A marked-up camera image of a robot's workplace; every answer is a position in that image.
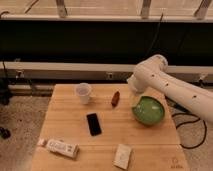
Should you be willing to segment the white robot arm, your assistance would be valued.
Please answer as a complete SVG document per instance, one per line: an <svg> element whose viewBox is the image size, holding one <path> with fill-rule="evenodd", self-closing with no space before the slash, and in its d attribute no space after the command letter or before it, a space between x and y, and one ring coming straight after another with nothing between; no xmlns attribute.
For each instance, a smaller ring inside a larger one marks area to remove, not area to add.
<svg viewBox="0 0 213 171"><path fill-rule="evenodd" d="M165 72L167 67L167 59L160 54L138 63L127 79L130 90L140 94L152 87L203 120L213 123L213 92L168 75Z"/></svg>

